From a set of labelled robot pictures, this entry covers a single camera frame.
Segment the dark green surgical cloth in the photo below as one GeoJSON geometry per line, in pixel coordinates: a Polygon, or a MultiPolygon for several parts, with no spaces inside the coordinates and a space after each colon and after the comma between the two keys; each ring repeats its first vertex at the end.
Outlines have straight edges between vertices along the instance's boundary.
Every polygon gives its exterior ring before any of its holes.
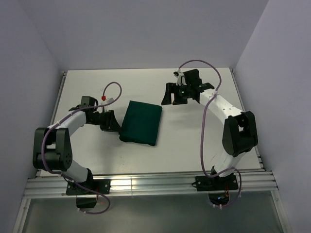
{"type": "Polygon", "coordinates": [[[162,107],[155,104],[129,101],[119,139],[123,142],[155,146],[162,107]]]}

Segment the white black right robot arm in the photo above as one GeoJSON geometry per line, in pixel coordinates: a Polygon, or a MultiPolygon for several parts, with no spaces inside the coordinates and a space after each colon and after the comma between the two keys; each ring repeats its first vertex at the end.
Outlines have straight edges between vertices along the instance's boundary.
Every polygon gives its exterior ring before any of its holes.
{"type": "Polygon", "coordinates": [[[222,155],[209,179],[224,178],[236,171],[241,158],[258,144],[255,116],[252,112],[235,107],[218,93],[219,86],[204,83],[197,69],[174,73],[177,81],[167,83],[162,105],[187,104],[189,99],[204,106],[201,126],[200,154],[203,154],[207,111],[210,110],[222,123],[222,155]]]}

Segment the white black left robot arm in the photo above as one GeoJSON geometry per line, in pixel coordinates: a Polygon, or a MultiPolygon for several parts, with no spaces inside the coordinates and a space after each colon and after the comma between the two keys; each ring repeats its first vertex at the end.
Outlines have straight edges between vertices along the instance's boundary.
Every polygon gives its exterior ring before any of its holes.
{"type": "Polygon", "coordinates": [[[94,179],[89,168],[73,159],[70,137],[84,125],[99,126],[104,132],[119,133],[121,127],[113,110],[90,96],[69,109],[62,120],[46,128],[37,128],[34,136],[33,166],[36,169],[62,176],[67,184],[66,195],[109,194],[109,179],[94,179]]]}

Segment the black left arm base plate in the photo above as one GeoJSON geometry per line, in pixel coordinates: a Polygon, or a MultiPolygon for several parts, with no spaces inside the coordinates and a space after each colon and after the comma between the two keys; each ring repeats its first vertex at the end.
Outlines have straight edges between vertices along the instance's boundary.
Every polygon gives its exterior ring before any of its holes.
{"type": "Polygon", "coordinates": [[[81,195],[92,195],[95,192],[101,194],[109,194],[110,192],[110,179],[95,179],[91,184],[79,183],[79,185],[68,182],[66,188],[66,195],[68,196],[81,196],[81,195]]]}

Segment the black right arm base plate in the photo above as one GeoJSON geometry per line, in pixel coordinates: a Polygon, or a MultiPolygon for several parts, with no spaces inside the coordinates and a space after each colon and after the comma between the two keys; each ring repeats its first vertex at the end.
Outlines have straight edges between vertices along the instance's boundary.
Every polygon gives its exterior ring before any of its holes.
{"type": "Polygon", "coordinates": [[[207,176],[196,176],[191,184],[197,191],[228,191],[238,190],[239,185],[234,174],[226,177],[208,178],[207,176]]]}

